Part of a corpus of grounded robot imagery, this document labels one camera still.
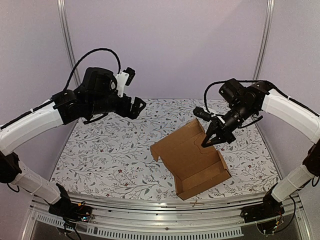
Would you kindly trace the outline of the brown cardboard box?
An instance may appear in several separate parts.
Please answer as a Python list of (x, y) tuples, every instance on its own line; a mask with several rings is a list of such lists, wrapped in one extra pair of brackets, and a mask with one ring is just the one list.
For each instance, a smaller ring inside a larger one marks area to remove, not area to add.
[(231, 178), (221, 153), (201, 146), (205, 136), (194, 119), (150, 146), (153, 159), (162, 160), (173, 175), (176, 195), (184, 201)]

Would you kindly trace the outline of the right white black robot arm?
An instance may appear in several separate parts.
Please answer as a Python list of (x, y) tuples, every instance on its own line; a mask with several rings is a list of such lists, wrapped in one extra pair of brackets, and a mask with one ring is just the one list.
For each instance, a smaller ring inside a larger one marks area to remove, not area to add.
[(267, 80), (232, 78), (219, 81), (219, 84), (219, 94), (228, 103), (229, 111), (224, 115), (212, 113), (207, 106), (193, 110), (196, 117), (209, 123), (202, 147), (234, 142), (234, 130), (243, 128), (248, 118), (260, 112), (273, 115), (294, 127), (313, 144), (302, 164), (264, 196), (258, 213), (262, 218), (269, 218), (283, 200), (320, 175), (320, 115)]

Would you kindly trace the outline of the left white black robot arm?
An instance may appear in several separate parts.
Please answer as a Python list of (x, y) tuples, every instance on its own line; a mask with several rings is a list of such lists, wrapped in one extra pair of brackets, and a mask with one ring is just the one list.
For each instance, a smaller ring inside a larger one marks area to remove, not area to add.
[(114, 74), (100, 67), (86, 69), (83, 81), (74, 90), (65, 89), (54, 94), (40, 106), (0, 127), (0, 181), (25, 189), (44, 199), (63, 216), (74, 213), (74, 205), (68, 201), (63, 187), (49, 182), (30, 170), (14, 152), (19, 146), (38, 135), (68, 125), (80, 118), (91, 124), (115, 113), (135, 120), (146, 103), (125, 94), (136, 72), (128, 67)]

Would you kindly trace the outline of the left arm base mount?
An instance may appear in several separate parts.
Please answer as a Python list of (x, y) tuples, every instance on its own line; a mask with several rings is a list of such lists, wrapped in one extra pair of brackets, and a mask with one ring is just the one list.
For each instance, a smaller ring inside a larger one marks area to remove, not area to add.
[(60, 199), (54, 204), (49, 204), (48, 212), (70, 222), (88, 222), (92, 217), (93, 208), (86, 205), (85, 201), (73, 203), (65, 188), (58, 183), (56, 186), (60, 191)]

